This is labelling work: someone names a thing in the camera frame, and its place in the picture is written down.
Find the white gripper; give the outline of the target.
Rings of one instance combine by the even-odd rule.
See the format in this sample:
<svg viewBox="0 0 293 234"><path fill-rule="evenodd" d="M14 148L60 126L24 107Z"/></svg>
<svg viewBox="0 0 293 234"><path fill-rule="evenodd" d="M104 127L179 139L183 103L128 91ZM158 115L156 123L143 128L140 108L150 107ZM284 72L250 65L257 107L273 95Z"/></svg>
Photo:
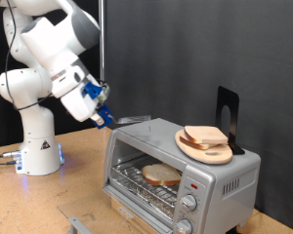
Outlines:
<svg viewBox="0 0 293 234"><path fill-rule="evenodd" d="M98 98L91 98L85 91L88 84L100 88L100 84L86 70L74 65L67 69L64 74L52 82L52 93L55 98L59 98L71 114L79 122L91 118L98 126L105 123L105 120L96 113L96 107L101 108L104 102L99 102Z"/></svg>

